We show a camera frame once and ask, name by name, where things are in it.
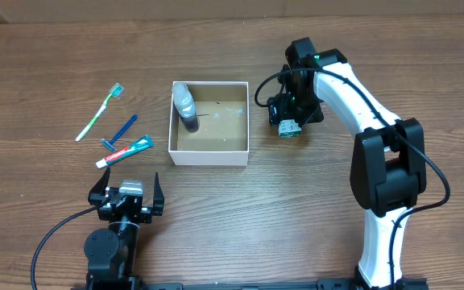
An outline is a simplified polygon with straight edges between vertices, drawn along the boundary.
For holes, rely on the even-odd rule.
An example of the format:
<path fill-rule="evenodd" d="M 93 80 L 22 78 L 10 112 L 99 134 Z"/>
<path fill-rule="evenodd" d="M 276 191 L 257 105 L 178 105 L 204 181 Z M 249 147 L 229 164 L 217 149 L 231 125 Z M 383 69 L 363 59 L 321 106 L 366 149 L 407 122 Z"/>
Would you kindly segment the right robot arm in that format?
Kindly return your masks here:
<path fill-rule="evenodd" d="M 400 256 L 408 215 L 426 187 L 424 131 L 387 110 L 361 84 L 336 48 L 318 52 L 293 41 L 267 99 L 268 121 L 281 137 L 324 118 L 329 107 L 354 139 L 350 187 L 364 211 L 362 257 L 350 278 L 321 278 L 306 289 L 425 289 L 407 278 Z M 174 81 L 168 151 L 177 165 L 244 166 L 249 151 L 248 86 L 237 81 Z"/>

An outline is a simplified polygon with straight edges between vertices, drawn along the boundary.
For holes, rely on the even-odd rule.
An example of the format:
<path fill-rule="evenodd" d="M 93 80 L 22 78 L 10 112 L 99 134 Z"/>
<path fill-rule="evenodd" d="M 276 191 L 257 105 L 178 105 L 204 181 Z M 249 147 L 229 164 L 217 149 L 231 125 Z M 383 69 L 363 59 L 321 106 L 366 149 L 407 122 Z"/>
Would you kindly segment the green white soap box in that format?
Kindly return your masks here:
<path fill-rule="evenodd" d="M 281 138 L 290 138 L 301 134 L 301 127 L 294 119 L 282 120 L 278 125 L 278 136 Z"/>

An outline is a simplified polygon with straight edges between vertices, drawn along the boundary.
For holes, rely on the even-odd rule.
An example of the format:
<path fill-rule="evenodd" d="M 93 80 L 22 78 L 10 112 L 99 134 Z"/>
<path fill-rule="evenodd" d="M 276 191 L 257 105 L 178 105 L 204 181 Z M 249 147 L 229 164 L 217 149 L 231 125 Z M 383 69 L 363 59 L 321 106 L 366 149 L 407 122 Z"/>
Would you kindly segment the blue disposable razor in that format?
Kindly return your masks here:
<path fill-rule="evenodd" d="M 130 129 L 130 127 L 134 124 L 137 118 L 138 116 L 136 114 L 132 115 L 130 119 L 123 125 L 123 127 L 114 135 L 112 139 L 102 139 L 101 144 L 110 151 L 116 152 L 117 148 L 114 146 L 114 144 Z"/>

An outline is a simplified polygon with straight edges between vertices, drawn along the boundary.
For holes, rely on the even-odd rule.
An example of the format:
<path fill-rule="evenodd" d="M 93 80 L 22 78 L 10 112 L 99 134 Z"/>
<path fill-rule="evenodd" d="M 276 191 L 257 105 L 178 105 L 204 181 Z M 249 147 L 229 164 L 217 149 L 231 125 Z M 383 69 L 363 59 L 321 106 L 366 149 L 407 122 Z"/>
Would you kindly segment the clear bottle with black cap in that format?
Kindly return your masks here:
<path fill-rule="evenodd" d="M 175 83 L 172 87 L 173 102 L 185 129 L 194 133 L 199 129 L 196 105 L 189 87 L 185 83 Z"/>

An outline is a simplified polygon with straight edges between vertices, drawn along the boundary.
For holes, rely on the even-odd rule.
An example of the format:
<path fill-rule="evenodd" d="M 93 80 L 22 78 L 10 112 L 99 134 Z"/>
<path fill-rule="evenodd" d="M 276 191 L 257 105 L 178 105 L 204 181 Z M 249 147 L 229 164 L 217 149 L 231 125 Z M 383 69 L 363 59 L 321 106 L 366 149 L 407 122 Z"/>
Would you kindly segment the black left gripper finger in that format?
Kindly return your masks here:
<path fill-rule="evenodd" d="M 152 215 L 162 216 L 164 211 L 164 194 L 160 187 L 159 173 L 155 174 Z"/>
<path fill-rule="evenodd" d="M 107 168 L 100 180 L 89 190 L 88 201 L 104 201 L 106 188 L 110 179 L 110 168 Z"/>

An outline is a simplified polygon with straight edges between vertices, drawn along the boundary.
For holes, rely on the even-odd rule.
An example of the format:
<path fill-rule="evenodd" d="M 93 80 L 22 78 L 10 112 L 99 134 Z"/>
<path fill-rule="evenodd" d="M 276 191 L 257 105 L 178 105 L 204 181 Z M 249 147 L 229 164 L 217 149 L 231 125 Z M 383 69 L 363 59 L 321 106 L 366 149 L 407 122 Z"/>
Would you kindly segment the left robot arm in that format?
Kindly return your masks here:
<path fill-rule="evenodd" d="M 151 222 L 152 208 L 143 205 L 143 182 L 124 181 L 118 187 L 110 187 L 109 180 L 107 168 L 88 195 L 98 218 L 108 226 L 95 230 L 85 240 L 85 287 L 138 290 L 143 287 L 142 280 L 134 274 L 139 229 Z"/>

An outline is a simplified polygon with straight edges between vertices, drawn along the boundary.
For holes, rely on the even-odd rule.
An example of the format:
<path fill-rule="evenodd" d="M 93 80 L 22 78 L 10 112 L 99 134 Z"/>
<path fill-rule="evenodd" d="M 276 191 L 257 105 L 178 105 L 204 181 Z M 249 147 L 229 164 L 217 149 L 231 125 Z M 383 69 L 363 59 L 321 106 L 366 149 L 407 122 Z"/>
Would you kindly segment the Colgate toothpaste tube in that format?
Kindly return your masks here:
<path fill-rule="evenodd" d="M 133 156 L 141 151 L 145 151 L 149 148 L 154 147 L 155 144 L 151 141 L 150 135 L 144 135 L 142 138 L 129 144 L 128 146 L 98 160 L 95 163 L 96 168 L 102 169 L 107 168 L 112 164 L 116 164 L 130 156 Z"/>

